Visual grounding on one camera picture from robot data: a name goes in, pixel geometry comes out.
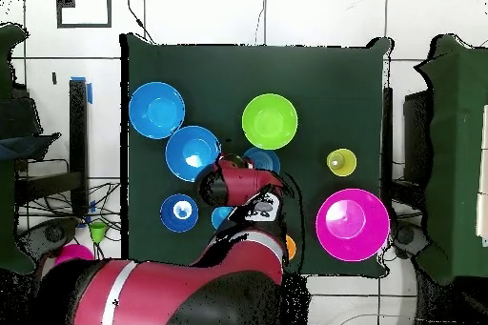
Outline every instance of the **green funnel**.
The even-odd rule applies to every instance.
[[[105,237],[105,233],[107,232],[107,224],[105,224],[103,221],[96,221],[94,223],[90,223],[89,227],[91,240],[95,244],[100,244]]]

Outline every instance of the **dark green board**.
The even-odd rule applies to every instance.
[[[476,236],[488,50],[450,34],[435,38],[431,47],[430,58],[417,69],[434,92],[434,159],[425,191],[432,245],[417,263],[447,285],[457,276],[488,277],[488,249]]]
[[[16,25],[0,26],[0,100],[11,99],[12,72],[9,56],[13,48],[26,39]],[[14,221],[15,172],[13,161],[0,161],[0,268],[29,274],[35,264],[15,244]]]
[[[385,269],[376,257],[345,263],[330,257],[315,235],[315,216],[333,192],[361,188],[378,194],[383,55],[389,39],[366,48],[245,46],[154,46],[127,35],[130,95],[142,84],[162,81],[182,94],[183,126],[213,132],[224,152],[244,153],[252,145],[241,127],[251,99],[265,92],[290,99],[298,113],[298,130],[290,144],[276,151],[281,174],[291,174],[303,192],[306,223],[304,274],[350,274],[379,277]],[[195,261],[214,233],[213,208],[194,196],[192,183],[169,171],[167,140],[151,140],[130,127],[129,255],[138,260],[176,264]],[[357,156],[356,171],[334,176],[327,154],[348,148]],[[162,201],[174,193],[196,200],[199,220],[189,232],[176,234],[159,219]],[[300,259],[300,214],[297,199],[285,199],[288,233]]]

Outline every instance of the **dark blue bowl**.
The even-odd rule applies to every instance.
[[[262,150],[258,147],[251,147],[244,152],[243,156],[250,158],[254,162],[254,167],[259,170],[269,170],[279,173],[281,168],[279,158],[272,150]]]
[[[162,223],[175,233],[190,230],[198,220],[198,206],[189,196],[177,193],[168,197],[161,205]]]

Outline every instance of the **green bowl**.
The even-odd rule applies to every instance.
[[[254,98],[242,113],[242,129],[250,143],[263,150],[286,146],[295,136],[298,116],[294,105],[275,93]]]

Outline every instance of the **pink cup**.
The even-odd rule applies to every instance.
[[[54,266],[70,259],[94,260],[93,253],[87,247],[78,244],[71,244],[61,249],[61,254],[54,259]]]

